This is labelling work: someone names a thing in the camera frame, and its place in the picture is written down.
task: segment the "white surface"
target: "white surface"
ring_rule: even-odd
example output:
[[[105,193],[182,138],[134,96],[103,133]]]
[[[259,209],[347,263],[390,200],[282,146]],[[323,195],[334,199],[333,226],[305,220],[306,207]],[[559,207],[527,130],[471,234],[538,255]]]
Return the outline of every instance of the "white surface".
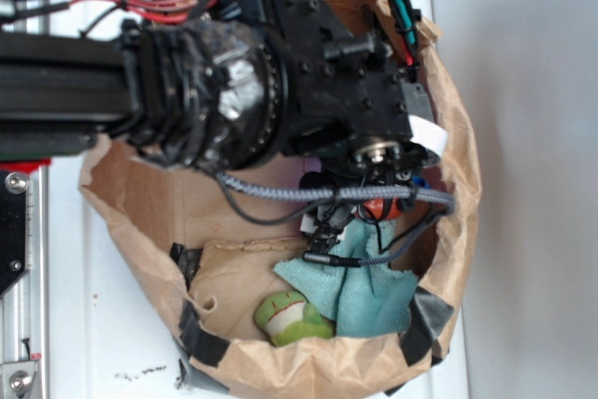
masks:
[[[430,10],[429,0],[414,4]],[[103,7],[58,15],[53,30],[74,34]],[[107,22],[96,36],[114,36],[118,23],[116,18]],[[62,159],[50,170],[51,399],[226,397],[176,388],[175,345],[109,239],[104,222],[77,191],[79,166],[80,158]],[[468,398],[461,326],[447,361],[396,397]]]
[[[598,396],[598,0],[434,0],[484,197],[464,303],[474,399]]]

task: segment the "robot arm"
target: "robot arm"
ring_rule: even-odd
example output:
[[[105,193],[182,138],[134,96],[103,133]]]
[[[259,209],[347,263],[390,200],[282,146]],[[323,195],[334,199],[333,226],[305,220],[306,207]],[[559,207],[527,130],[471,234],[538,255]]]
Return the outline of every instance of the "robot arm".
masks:
[[[427,227],[454,202],[413,179],[439,161],[447,137],[417,82],[413,10],[392,1],[406,65],[381,34],[354,36],[322,0],[197,0],[189,14],[158,18],[169,24],[141,11],[154,21],[126,21],[114,42],[2,33],[0,161],[78,153],[108,133],[152,164],[214,177],[241,215],[230,189],[307,202],[302,211],[318,210],[310,235],[320,255],[373,198],[440,204]],[[141,5],[176,8],[125,6]],[[224,173],[280,152],[319,158],[322,173],[294,192]]]

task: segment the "black connector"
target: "black connector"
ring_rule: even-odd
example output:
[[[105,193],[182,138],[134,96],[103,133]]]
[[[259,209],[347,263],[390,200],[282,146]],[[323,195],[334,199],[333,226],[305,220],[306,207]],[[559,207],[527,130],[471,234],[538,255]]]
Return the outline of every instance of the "black connector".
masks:
[[[360,268],[361,259],[354,259],[350,257],[339,257],[333,254],[316,254],[311,251],[303,253],[303,260],[313,264],[328,265],[328,266],[344,266],[346,268]]]

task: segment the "braided gray cable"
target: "braided gray cable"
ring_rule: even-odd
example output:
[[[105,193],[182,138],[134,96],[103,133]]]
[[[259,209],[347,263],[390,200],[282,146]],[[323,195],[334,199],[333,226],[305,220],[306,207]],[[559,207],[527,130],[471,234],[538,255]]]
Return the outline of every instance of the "braided gray cable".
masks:
[[[327,199],[367,201],[374,198],[409,198],[413,195],[413,190],[407,186],[343,187],[337,190],[328,188],[280,189],[245,182],[222,172],[216,174],[215,177],[229,189],[244,193],[245,195],[266,200],[294,203],[310,203]],[[417,189],[415,199],[443,205],[448,209],[448,214],[451,214],[455,208],[455,199],[450,193],[435,191],[433,189]]]

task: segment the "white strip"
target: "white strip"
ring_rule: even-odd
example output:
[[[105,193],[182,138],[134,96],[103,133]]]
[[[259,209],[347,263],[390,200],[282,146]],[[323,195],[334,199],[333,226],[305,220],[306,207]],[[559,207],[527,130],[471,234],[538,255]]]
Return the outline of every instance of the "white strip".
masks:
[[[278,312],[265,325],[265,331],[268,335],[280,334],[290,324],[303,320],[303,309],[306,307],[305,302],[291,304],[284,310]]]
[[[411,142],[421,145],[442,159],[449,142],[449,133],[435,123],[418,116],[409,115],[409,124],[413,133]]]

